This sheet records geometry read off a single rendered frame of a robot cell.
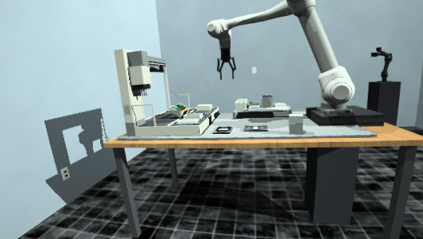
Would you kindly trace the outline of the white ready key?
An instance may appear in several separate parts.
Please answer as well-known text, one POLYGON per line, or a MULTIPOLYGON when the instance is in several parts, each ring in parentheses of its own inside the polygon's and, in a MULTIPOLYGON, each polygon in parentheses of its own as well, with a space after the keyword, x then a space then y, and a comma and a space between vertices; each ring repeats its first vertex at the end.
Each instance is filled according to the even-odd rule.
POLYGON ((303 135, 302 114, 289 114, 289 135, 303 135))

